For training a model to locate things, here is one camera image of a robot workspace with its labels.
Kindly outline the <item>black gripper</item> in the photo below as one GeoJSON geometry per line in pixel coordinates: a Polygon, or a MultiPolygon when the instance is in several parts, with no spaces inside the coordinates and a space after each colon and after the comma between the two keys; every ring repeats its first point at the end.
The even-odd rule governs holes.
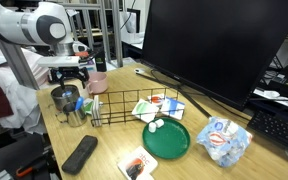
{"type": "Polygon", "coordinates": [[[72,79],[76,78],[82,82],[82,88],[86,89],[89,80],[88,70],[83,67],[58,67],[58,68],[51,68],[49,75],[49,81],[52,83],[59,83],[62,90],[65,90],[65,79],[72,79]]]}

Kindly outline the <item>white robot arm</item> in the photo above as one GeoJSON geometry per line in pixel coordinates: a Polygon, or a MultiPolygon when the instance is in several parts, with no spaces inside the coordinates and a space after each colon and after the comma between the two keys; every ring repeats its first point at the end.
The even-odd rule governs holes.
{"type": "Polygon", "coordinates": [[[29,69],[21,45],[53,46],[55,55],[43,57],[41,65],[55,68],[62,76],[55,77],[61,87],[66,79],[76,78],[86,86],[86,68],[73,49],[74,40],[65,8],[57,3],[39,2],[33,12],[15,12],[0,0],[0,49],[20,85],[35,90],[39,86],[29,69]]]}

